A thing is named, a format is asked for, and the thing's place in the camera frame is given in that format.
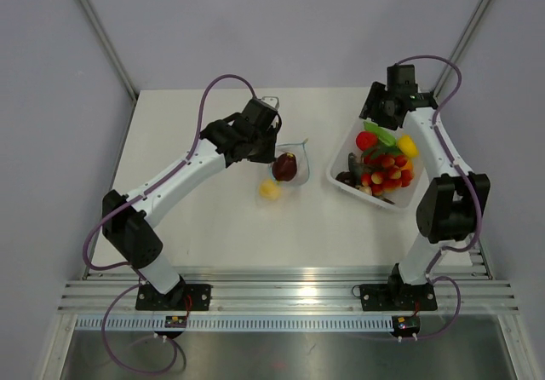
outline white tray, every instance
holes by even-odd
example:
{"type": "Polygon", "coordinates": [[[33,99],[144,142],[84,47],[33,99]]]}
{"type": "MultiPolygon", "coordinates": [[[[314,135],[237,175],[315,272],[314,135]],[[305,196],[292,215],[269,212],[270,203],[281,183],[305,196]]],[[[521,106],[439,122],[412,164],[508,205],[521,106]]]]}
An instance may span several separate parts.
{"type": "MultiPolygon", "coordinates": [[[[361,118],[357,118],[352,128],[347,132],[346,139],[339,146],[339,148],[336,151],[336,154],[333,156],[333,159],[330,161],[330,164],[327,166],[327,170],[326,170],[327,180],[334,186],[339,187],[341,190],[347,193],[353,194],[354,196],[364,201],[367,201],[368,203],[372,203],[374,205],[377,205],[379,207],[382,207],[388,210],[394,210],[394,211],[406,210],[407,208],[410,207],[411,203],[416,197],[415,195],[416,187],[418,186],[420,177],[422,176],[422,172],[424,171],[424,165],[420,157],[415,157],[412,159],[412,163],[414,166],[413,171],[415,173],[415,178],[413,179],[412,183],[408,187],[398,188],[394,192],[388,193],[386,195],[386,198],[394,202],[394,204],[389,204],[386,201],[382,201],[381,199],[373,197],[369,194],[362,193],[356,188],[347,186],[346,184],[339,182],[335,179],[335,177],[340,172],[348,171],[348,154],[349,153],[354,153],[358,157],[361,155],[362,153],[361,150],[359,150],[358,147],[356,146],[356,136],[361,131],[364,131],[364,120],[362,120],[361,118]]],[[[398,139],[403,134],[403,130],[390,131],[390,134],[394,135],[396,139],[398,139]]]]}

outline yellow pepper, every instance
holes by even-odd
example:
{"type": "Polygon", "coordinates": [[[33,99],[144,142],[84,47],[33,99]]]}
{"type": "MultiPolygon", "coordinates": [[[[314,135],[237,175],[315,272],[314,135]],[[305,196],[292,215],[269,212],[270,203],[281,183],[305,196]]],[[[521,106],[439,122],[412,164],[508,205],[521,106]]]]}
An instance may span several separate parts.
{"type": "Polygon", "coordinates": [[[418,149],[415,142],[409,135],[402,135],[398,140],[398,147],[401,152],[408,158],[414,158],[418,155],[418,149]]]}

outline black mount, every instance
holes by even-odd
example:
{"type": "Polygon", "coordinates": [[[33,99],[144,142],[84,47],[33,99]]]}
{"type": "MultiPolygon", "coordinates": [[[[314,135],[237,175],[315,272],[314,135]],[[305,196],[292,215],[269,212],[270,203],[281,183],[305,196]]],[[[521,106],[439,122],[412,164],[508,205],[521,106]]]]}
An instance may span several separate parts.
{"type": "Polygon", "coordinates": [[[403,127],[407,112],[419,107],[437,108],[433,93],[418,92],[414,65],[393,65],[387,69],[387,86],[379,82],[371,85],[359,117],[396,130],[403,127]]]}
{"type": "Polygon", "coordinates": [[[243,159],[269,164],[274,161],[276,136],[282,127],[278,111],[264,101],[250,99],[241,113],[210,123],[200,138],[214,144],[223,154],[226,167],[243,159]]]}
{"type": "MultiPolygon", "coordinates": [[[[102,199],[102,216],[127,203],[127,199],[116,190],[111,190],[102,199]]],[[[146,267],[159,256],[163,242],[146,221],[144,211],[136,212],[130,206],[106,222],[102,233],[134,269],[146,267]]],[[[180,282],[167,294],[159,293],[150,284],[138,290],[136,310],[186,310],[184,297],[192,299],[192,310],[209,310],[210,285],[186,284],[180,282]]]]}
{"type": "Polygon", "coordinates": [[[365,312],[414,311],[417,302],[419,310],[437,310],[433,286],[404,284],[397,263],[386,284],[360,285],[359,297],[365,312]]]}
{"type": "MultiPolygon", "coordinates": [[[[102,199],[102,216],[126,203],[126,197],[111,190],[102,199]]],[[[141,269],[155,261],[163,249],[163,242],[145,218],[144,211],[136,212],[130,206],[102,227],[104,237],[134,269],[141,269]]]]}
{"type": "Polygon", "coordinates": [[[209,310],[211,292],[211,285],[186,284],[182,277],[178,285],[166,295],[157,292],[150,284],[145,284],[138,290],[135,308],[152,311],[187,310],[187,297],[190,297],[191,311],[203,312],[209,310]]]}
{"type": "MultiPolygon", "coordinates": [[[[468,178],[477,193],[480,212],[483,214],[491,182],[486,174],[470,172],[468,178]]],[[[475,231],[477,225],[475,205],[466,183],[460,176],[451,177],[443,174],[431,180],[416,209],[416,225],[420,233],[432,244],[449,239],[462,241],[475,231]]]]}

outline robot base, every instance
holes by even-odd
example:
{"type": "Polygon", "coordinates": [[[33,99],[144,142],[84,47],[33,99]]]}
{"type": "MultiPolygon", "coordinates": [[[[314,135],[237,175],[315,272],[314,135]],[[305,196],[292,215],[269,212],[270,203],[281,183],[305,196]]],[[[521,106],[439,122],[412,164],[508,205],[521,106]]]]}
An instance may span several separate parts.
{"type": "Polygon", "coordinates": [[[404,284],[396,264],[386,284],[363,284],[359,286],[361,306],[365,312],[437,310],[433,286],[404,284]]]}
{"type": "Polygon", "coordinates": [[[138,290],[136,310],[149,311],[185,311],[186,297],[191,298],[192,312],[209,310],[211,285],[186,284],[181,282],[166,295],[158,292],[150,284],[145,284],[138,290]]]}

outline yellow lemon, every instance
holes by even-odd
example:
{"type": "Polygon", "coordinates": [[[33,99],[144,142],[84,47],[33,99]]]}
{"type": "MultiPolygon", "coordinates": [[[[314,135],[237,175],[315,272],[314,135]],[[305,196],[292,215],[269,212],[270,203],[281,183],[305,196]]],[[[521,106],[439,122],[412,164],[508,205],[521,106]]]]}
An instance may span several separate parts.
{"type": "Polygon", "coordinates": [[[409,135],[402,135],[398,140],[398,147],[401,152],[408,158],[414,158],[418,155],[418,149],[415,142],[409,135]]]}
{"type": "Polygon", "coordinates": [[[273,180],[267,179],[259,186],[259,195],[272,201],[278,199],[280,197],[280,186],[273,180]]]}

